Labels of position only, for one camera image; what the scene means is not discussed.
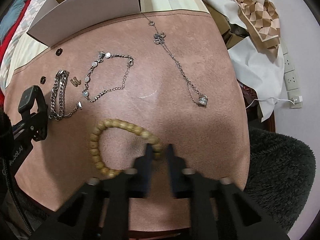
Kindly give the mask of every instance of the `white wall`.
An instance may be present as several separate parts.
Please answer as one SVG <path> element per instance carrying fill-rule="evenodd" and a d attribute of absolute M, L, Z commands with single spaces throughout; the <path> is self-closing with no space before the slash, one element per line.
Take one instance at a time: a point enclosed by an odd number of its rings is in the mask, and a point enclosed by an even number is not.
<path fill-rule="evenodd" d="M 289 103 L 276 105 L 276 131 L 308 144 L 317 163 L 307 204 L 288 234 L 298 240 L 320 209 L 320 27 L 303 0 L 270 1 L 279 14 L 281 36 L 298 71 L 303 96 L 302 109 L 290 109 Z M 287 99 L 285 88 L 281 96 Z"/>

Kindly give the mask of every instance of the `bracelet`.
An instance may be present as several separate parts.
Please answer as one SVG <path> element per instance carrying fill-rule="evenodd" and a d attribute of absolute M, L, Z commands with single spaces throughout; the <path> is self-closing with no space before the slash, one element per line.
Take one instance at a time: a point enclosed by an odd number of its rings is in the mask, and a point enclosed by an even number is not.
<path fill-rule="evenodd" d="M 154 157 L 156 159 L 160 157 L 162 144 L 160 143 L 160 140 L 157 136 L 153 135 L 151 132 L 133 123 L 122 121 L 119 119 L 105 119 L 101 121 L 98 124 L 98 126 L 93 129 L 92 134 L 90 135 L 89 148 L 93 161 L 95 162 L 96 168 L 100 170 L 102 174 L 108 175 L 109 178 L 114 178 L 120 172 L 122 172 L 122 170 L 110 169 L 105 165 L 105 163 L 101 159 L 100 151 L 98 148 L 98 142 L 100 139 L 100 134 L 107 128 L 120 128 L 122 130 L 134 133 L 135 135 L 141 136 L 143 139 L 147 141 L 147 143 L 152 145 Z"/>

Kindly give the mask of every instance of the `silver necklace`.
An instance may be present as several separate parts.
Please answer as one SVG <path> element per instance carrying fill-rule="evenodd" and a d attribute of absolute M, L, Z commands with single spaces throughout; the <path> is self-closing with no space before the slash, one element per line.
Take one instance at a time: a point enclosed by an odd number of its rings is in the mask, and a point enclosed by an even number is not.
<path fill-rule="evenodd" d="M 128 58 L 129 61 L 127 63 L 127 70 L 124 73 L 124 77 L 122 79 L 122 84 L 121 87 L 114 87 L 114 88 L 110 88 L 110 89 L 104 89 L 101 91 L 100 94 L 98 94 L 97 96 L 95 96 L 93 99 L 89 98 L 89 83 L 91 81 L 91 74 L 93 72 L 93 70 L 98 66 L 99 63 L 103 62 L 103 58 L 113 58 L 113 57 L 123 57 L 123 58 Z M 97 101 L 100 97 L 102 97 L 104 94 L 108 93 L 108 92 L 112 92 L 112 91 L 116 91 L 116 90 L 122 90 L 125 87 L 125 80 L 127 79 L 128 73 L 130 68 L 133 66 L 133 57 L 131 57 L 130 55 L 121 55 L 121 54 L 111 54 L 109 52 L 104 53 L 103 51 L 99 51 L 99 56 L 98 56 L 98 60 L 95 60 L 94 62 L 92 62 L 91 67 L 89 68 L 89 71 L 87 73 L 87 76 L 84 78 L 84 90 L 82 90 L 82 94 L 83 96 L 91 103 Z"/>
<path fill-rule="evenodd" d="M 54 78 L 54 85 L 51 90 L 51 111 L 49 114 L 49 118 L 54 118 L 57 121 L 61 120 L 62 118 L 71 117 L 78 108 L 81 110 L 81 102 L 76 103 L 76 108 L 73 109 L 69 114 L 65 115 L 65 93 L 66 93 L 66 86 L 68 82 L 69 72 L 66 70 L 59 70 Z M 58 90 L 60 87 L 59 92 L 59 113 L 56 112 L 56 101 L 58 96 Z"/>
<path fill-rule="evenodd" d="M 144 15 L 144 13 L 142 13 L 142 15 L 149 21 L 149 25 L 150 26 L 153 26 L 155 29 L 156 29 L 156 34 L 153 35 L 153 38 L 155 39 L 154 40 L 154 43 L 155 44 L 161 44 L 161 46 L 164 48 L 164 50 L 169 54 L 169 56 L 175 61 L 181 75 L 183 76 L 183 79 L 186 81 L 187 83 L 187 87 L 188 87 L 188 91 L 189 91 L 189 95 L 192 99 L 192 101 L 197 105 L 197 106 L 203 106 L 203 107 L 206 107 L 207 104 L 208 104 L 208 98 L 205 94 L 201 93 L 192 83 L 191 81 L 188 79 L 188 77 L 186 76 L 186 74 L 184 73 L 183 69 L 182 69 L 182 66 L 180 64 L 180 62 L 173 56 L 173 54 L 171 53 L 171 51 L 168 49 L 167 45 L 165 44 L 164 42 L 164 38 L 165 38 L 165 33 L 164 32 L 161 32 L 159 33 L 159 31 L 157 30 L 156 28 L 156 25 L 155 25 L 155 22 L 154 21 L 151 21 L 147 16 Z M 198 102 L 196 102 L 194 99 L 193 99 L 193 96 L 191 94 L 191 91 L 190 91 L 190 87 L 199 95 L 199 100 Z"/>

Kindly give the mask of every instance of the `silver chain bracelet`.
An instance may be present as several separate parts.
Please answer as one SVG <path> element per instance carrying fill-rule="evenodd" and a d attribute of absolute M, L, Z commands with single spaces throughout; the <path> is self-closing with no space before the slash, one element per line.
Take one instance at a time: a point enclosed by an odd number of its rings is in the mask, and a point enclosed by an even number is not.
<path fill-rule="evenodd" d="M 59 70 L 54 78 L 54 85 L 51 90 L 51 111 L 49 114 L 49 118 L 56 119 L 57 121 L 61 120 L 62 118 L 71 117 L 77 110 L 82 109 L 81 102 L 76 103 L 76 108 L 73 109 L 69 114 L 65 115 L 65 93 L 66 93 L 66 86 L 68 82 L 69 72 L 66 70 Z M 58 90 L 60 87 L 59 92 L 59 113 L 56 112 L 56 101 L 58 96 Z"/>
<path fill-rule="evenodd" d="M 168 49 L 167 45 L 164 42 L 164 38 L 165 38 L 165 33 L 161 32 L 159 33 L 159 31 L 156 28 L 155 22 L 151 21 L 147 16 L 144 15 L 144 13 L 142 13 L 142 15 L 149 21 L 149 25 L 153 26 L 156 29 L 156 34 L 153 35 L 154 43 L 155 44 L 161 44 L 161 46 L 164 48 L 164 50 L 169 54 L 169 56 L 175 61 L 181 75 L 183 76 L 183 79 L 186 81 L 187 83 L 187 87 L 188 87 L 188 91 L 189 91 L 189 95 L 191 97 L 191 100 L 197 105 L 197 106 L 203 106 L 206 107 L 208 104 L 208 98 L 205 94 L 201 93 L 192 83 L 191 81 L 188 79 L 188 77 L 186 76 L 186 74 L 184 73 L 182 66 L 180 64 L 180 62 L 173 56 L 173 54 L 171 53 L 171 51 Z M 191 94 L 190 91 L 190 87 L 199 95 L 199 100 L 198 102 L 196 102 L 193 99 L 193 96 Z"/>
<path fill-rule="evenodd" d="M 110 88 L 110 89 L 104 89 L 101 91 L 100 94 L 98 94 L 97 96 L 95 96 L 93 99 L 89 98 L 89 83 L 91 81 L 91 74 L 93 72 L 93 70 L 98 66 L 99 63 L 103 62 L 103 58 L 113 58 L 113 57 L 123 57 L 123 58 L 128 58 L 129 61 L 127 63 L 127 70 L 124 73 L 124 77 L 122 79 L 122 84 L 121 87 L 114 87 L 114 88 Z M 109 52 L 104 53 L 103 51 L 99 51 L 99 56 L 98 56 L 98 60 L 95 60 L 94 62 L 92 62 L 91 67 L 89 68 L 88 74 L 87 76 L 84 78 L 84 90 L 82 91 L 83 96 L 91 103 L 97 101 L 100 97 L 102 97 L 104 94 L 108 93 L 108 92 L 112 92 L 112 91 L 116 91 L 116 90 L 122 90 L 125 87 L 125 80 L 127 79 L 128 73 L 130 68 L 133 66 L 133 57 L 131 57 L 130 55 L 121 55 L 121 54 L 111 54 Z"/>

